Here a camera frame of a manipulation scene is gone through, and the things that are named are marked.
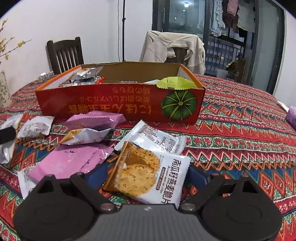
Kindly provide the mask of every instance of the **gray plastic base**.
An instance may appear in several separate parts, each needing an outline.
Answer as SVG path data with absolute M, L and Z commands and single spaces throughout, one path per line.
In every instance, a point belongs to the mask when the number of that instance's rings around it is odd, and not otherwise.
M 103 214 L 77 241 L 218 241 L 198 218 L 182 214 L 172 204 L 124 204 L 114 214 Z

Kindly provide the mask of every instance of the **pumpkin seed oat crisp package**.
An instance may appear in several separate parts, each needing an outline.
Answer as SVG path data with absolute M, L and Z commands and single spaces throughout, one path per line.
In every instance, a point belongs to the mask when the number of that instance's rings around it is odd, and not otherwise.
M 144 150 L 125 142 L 103 187 L 142 203 L 172 203 L 179 207 L 190 157 Z
M 120 151 L 125 141 L 132 142 L 147 150 L 180 155 L 185 146 L 186 136 L 174 137 L 147 125 L 141 120 L 114 149 Z

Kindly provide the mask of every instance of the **pink snack packet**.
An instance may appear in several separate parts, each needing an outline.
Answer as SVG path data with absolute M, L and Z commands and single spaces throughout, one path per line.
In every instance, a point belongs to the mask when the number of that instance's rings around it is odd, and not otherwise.
M 30 177 L 40 181 L 47 174 L 54 174 L 57 179 L 62 179 L 69 178 L 76 172 L 89 172 L 92 167 L 104 162 L 112 151 L 113 148 L 99 143 L 59 145 L 37 164 Z
M 113 152 L 113 148 L 98 144 L 99 149 L 92 155 L 90 160 L 80 169 L 83 173 L 88 173 L 96 167 L 96 165 L 103 163 L 106 158 Z
M 94 110 L 87 114 L 73 115 L 61 124 L 67 126 L 70 130 L 91 128 L 99 131 L 115 128 L 118 124 L 125 121 L 123 114 Z
M 290 123 L 290 125 L 296 130 L 296 107 L 290 107 L 286 119 Z

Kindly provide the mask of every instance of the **white snack packet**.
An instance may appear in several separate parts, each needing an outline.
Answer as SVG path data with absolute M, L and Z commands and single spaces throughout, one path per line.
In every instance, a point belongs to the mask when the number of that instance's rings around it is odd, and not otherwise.
M 8 127 L 13 127 L 17 131 L 20 121 L 22 119 L 22 116 L 23 114 L 13 115 L 8 117 L 7 120 L 1 125 L 0 130 Z M 1 164 L 10 162 L 13 155 L 14 148 L 15 148 L 14 140 L 0 145 L 0 163 Z
M 90 128 L 71 130 L 61 139 L 59 144 L 77 145 L 101 142 L 110 130 L 111 128 L 102 131 Z
M 145 204 L 172 203 L 178 208 L 190 160 L 126 142 L 103 189 L 120 191 Z
M 19 180 L 20 191 L 22 193 L 23 199 L 25 199 L 29 195 L 30 191 L 37 185 L 37 182 L 30 178 L 30 173 L 33 171 L 36 165 L 37 164 L 25 167 L 24 169 L 17 172 L 17 178 Z
M 28 120 L 20 129 L 17 137 L 39 137 L 48 136 L 54 116 L 35 116 L 31 120 Z
M 184 149 L 186 136 L 174 137 L 155 129 L 140 120 L 138 124 L 136 124 L 135 127 L 122 138 L 114 149 L 120 151 L 125 141 L 132 142 L 147 150 L 169 152 L 179 155 Z

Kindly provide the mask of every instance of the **pumpkin illustration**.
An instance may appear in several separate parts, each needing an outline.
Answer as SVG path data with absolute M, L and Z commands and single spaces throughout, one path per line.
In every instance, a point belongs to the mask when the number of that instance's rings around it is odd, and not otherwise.
M 172 121 L 185 120 L 196 108 L 197 98 L 188 90 L 175 90 L 169 93 L 161 102 L 164 116 Z

